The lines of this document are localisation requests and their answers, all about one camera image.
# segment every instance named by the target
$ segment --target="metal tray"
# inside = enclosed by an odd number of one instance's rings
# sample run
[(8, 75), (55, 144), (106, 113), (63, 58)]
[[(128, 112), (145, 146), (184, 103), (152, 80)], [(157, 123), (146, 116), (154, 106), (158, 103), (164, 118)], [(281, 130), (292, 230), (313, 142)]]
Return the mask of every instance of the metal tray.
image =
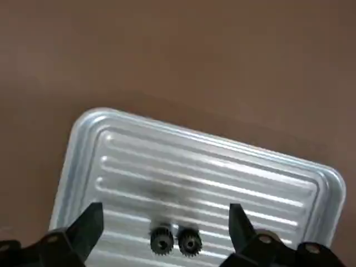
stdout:
[[(254, 146), (98, 108), (75, 123), (50, 229), (66, 226), (92, 201), (104, 205), (105, 230), (87, 264), (218, 266), (233, 252), (231, 202), (256, 228), (276, 232), (295, 248), (330, 245), (345, 200), (334, 169)], [(159, 222), (198, 227), (196, 258), (150, 250)]]

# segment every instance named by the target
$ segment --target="screw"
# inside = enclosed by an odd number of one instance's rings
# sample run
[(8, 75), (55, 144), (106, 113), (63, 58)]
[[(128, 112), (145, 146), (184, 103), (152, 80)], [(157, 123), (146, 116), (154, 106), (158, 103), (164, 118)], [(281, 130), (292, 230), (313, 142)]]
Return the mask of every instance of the screw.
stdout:
[(319, 254), (320, 253), (320, 250), (319, 250), (318, 246), (316, 246), (314, 244), (306, 244), (305, 245), (305, 249), (307, 251), (309, 251), (310, 253), (313, 253), (313, 254)]
[(48, 239), (47, 239), (47, 242), (48, 243), (54, 243), (58, 240), (58, 237), (57, 236), (50, 236)]
[(3, 245), (3, 246), (0, 247), (0, 252), (6, 251), (6, 250), (8, 250), (9, 248), (10, 248), (9, 245)]
[(272, 242), (272, 239), (267, 235), (260, 236), (259, 240), (265, 244), (270, 244)]

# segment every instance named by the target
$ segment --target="gear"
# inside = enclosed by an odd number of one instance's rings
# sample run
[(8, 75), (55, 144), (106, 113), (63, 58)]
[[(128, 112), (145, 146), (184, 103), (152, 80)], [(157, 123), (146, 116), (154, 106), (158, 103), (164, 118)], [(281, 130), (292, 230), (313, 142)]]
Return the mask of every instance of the gear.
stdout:
[(173, 248), (173, 235), (166, 227), (158, 227), (151, 232), (151, 249), (157, 255), (166, 255)]
[(193, 257), (199, 254), (202, 244), (197, 231), (186, 229), (178, 237), (179, 249), (183, 255)]

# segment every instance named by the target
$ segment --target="brown table surface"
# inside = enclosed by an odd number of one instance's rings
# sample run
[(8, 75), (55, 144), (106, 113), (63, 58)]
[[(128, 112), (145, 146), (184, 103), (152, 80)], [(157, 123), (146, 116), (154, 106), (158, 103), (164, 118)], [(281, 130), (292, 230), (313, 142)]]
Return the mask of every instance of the brown table surface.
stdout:
[(335, 167), (348, 197), (333, 249), (356, 266), (355, 12), (332, 0), (1, 1), (0, 238), (46, 232), (71, 126), (106, 106)]

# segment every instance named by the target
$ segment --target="small black gear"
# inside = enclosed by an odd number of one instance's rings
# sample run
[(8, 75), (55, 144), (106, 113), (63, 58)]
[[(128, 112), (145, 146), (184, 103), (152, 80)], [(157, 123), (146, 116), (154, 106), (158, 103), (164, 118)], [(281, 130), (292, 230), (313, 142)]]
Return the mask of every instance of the small black gear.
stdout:
[(158, 227), (151, 232), (151, 249), (157, 255), (166, 255), (173, 248), (173, 235), (166, 227)]
[(178, 237), (180, 252), (185, 256), (193, 257), (199, 254), (202, 244), (197, 231), (185, 229)]

